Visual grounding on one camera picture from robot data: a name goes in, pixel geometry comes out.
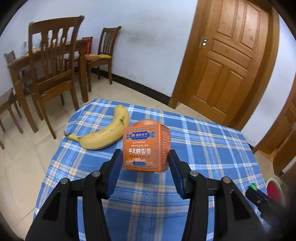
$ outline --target orange box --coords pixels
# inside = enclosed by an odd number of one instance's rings
[[[170,129],[163,124],[123,129],[123,168],[161,172],[168,169]]]

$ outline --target blue logo label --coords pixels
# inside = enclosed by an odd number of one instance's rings
[[[137,131],[126,134],[126,139],[131,140],[147,140],[148,138],[154,138],[153,131]]]
[[[145,166],[146,162],[144,162],[144,161],[133,161],[133,164],[138,165],[138,166]]]

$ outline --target tablecloth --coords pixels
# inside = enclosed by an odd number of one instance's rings
[[[250,183],[255,183],[266,193],[262,174],[244,136],[225,126],[142,106],[95,99],[70,118],[65,131],[82,136],[107,126],[118,104],[127,108],[130,125],[142,119],[153,119],[166,125],[171,133],[171,148],[192,170],[218,180],[228,176],[243,193]],[[101,150],[87,150],[64,137],[41,185],[34,216],[63,177],[77,180],[99,170],[116,148],[122,149],[122,139]],[[182,200],[177,194],[170,170],[159,174],[122,169],[114,194],[109,200],[103,200],[113,241],[179,241],[188,204],[188,200]],[[209,197],[207,240],[213,239],[213,220],[214,199]],[[86,240],[81,198],[78,198],[78,227],[80,239]]]

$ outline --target silver screw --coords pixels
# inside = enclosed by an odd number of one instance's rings
[[[101,175],[100,171],[94,171],[91,174],[93,177],[98,177],[99,175]]]
[[[198,175],[197,171],[190,171],[189,174],[193,177],[196,177]]]
[[[66,184],[68,182],[68,179],[67,178],[63,178],[62,180],[61,180],[61,184]]]
[[[225,183],[230,183],[230,178],[229,177],[223,177],[223,182]]]

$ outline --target banana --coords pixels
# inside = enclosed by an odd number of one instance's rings
[[[123,128],[129,124],[129,114],[123,105],[117,105],[114,108],[113,121],[105,128],[78,137],[71,133],[65,133],[65,136],[71,140],[77,141],[86,149],[97,150],[107,147],[118,141],[123,136]]]

